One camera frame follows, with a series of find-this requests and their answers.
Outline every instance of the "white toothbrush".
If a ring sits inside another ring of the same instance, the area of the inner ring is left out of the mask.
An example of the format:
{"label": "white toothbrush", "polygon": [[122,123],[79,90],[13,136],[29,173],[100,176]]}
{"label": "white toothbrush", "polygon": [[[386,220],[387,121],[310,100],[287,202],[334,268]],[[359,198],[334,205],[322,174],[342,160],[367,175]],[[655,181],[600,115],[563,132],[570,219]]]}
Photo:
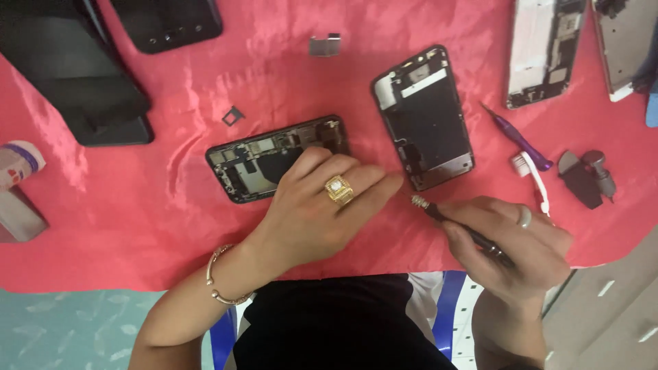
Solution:
{"label": "white toothbrush", "polygon": [[535,185],[537,186],[539,193],[542,195],[542,202],[540,204],[540,208],[542,209],[542,212],[544,214],[550,217],[550,215],[548,214],[548,209],[549,209],[548,193],[546,192],[546,187],[544,186],[544,182],[542,181],[542,178],[539,176],[539,171],[537,171],[537,167],[532,161],[532,158],[530,158],[530,156],[525,151],[522,151],[519,153],[519,155],[513,157],[511,159],[511,162],[512,162],[512,166],[514,166],[514,169],[517,170],[519,176],[525,177],[528,174],[532,174],[532,177],[535,180]]}

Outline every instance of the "pink satin cloth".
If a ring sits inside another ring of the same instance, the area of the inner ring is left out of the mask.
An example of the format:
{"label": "pink satin cloth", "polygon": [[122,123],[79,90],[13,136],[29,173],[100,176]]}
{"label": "pink satin cloth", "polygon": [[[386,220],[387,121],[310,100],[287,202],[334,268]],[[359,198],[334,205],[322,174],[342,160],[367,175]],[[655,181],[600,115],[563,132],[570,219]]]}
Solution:
{"label": "pink satin cloth", "polygon": [[[482,100],[556,162],[567,149],[606,154],[618,188],[614,205],[606,200],[590,211],[557,177],[557,166],[542,174],[554,222],[575,235],[572,266],[622,258],[658,222],[658,130],[644,125],[646,96],[608,100],[591,14],[567,92],[509,111],[501,102],[512,0],[220,0],[221,36],[156,55],[136,50],[109,0],[99,2],[123,59],[152,99],[155,141],[80,146],[58,112],[0,59],[0,142],[27,140],[42,150],[47,166],[21,188],[51,225],[31,242],[0,246],[6,290],[163,290],[219,245],[239,242],[270,201],[229,201],[204,159],[214,145],[335,113],[356,158],[401,171],[369,85],[435,43],[449,51],[476,168],[424,192],[426,199],[487,195],[537,210],[531,178],[518,177],[509,162],[519,148],[494,126]],[[340,55],[310,57],[309,38],[328,32],[341,34]],[[233,105],[246,118],[228,127],[221,118]],[[443,233],[399,194],[345,250],[282,278],[450,269],[461,266]]]}

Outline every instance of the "white bottle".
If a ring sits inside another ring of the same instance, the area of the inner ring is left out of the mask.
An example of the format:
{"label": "white bottle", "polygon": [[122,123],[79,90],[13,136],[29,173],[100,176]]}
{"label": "white bottle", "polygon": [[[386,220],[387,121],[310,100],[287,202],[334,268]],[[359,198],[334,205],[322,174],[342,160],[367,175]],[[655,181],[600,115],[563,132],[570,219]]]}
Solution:
{"label": "white bottle", "polygon": [[14,140],[0,145],[0,192],[40,171],[43,166],[43,156],[31,143]]}

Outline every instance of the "bangle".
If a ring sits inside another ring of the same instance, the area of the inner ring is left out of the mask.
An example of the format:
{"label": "bangle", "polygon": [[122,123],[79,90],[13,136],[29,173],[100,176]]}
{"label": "bangle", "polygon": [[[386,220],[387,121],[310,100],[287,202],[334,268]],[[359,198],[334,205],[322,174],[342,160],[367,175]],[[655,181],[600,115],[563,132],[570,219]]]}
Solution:
{"label": "bangle", "polygon": [[[227,250],[233,248],[233,244],[226,244],[225,246],[219,247],[213,255],[210,257],[210,261],[208,261],[208,269],[206,269],[206,285],[213,285],[215,281],[213,280],[213,277],[211,276],[211,270],[213,269],[213,263],[217,260],[217,258],[220,256],[220,254],[226,252]],[[226,298],[222,297],[219,295],[219,292],[217,292],[215,289],[213,289],[211,296],[222,302],[223,304],[230,304],[230,305],[236,305],[236,304],[241,304],[249,297],[252,295],[253,292],[247,293],[244,296],[236,299],[236,300],[227,300]]]}

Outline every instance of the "silver ring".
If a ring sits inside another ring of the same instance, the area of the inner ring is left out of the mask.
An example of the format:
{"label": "silver ring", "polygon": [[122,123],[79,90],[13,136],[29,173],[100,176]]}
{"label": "silver ring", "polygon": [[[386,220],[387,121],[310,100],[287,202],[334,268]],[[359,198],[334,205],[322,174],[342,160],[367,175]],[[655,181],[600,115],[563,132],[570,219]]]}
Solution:
{"label": "silver ring", "polygon": [[519,208],[521,209],[521,217],[519,217],[517,225],[523,228],[528,228],[528,226],[530,226],[530,221],[532,221],[532,212],[530,211],[530,208],[523,204],[519,205]]}

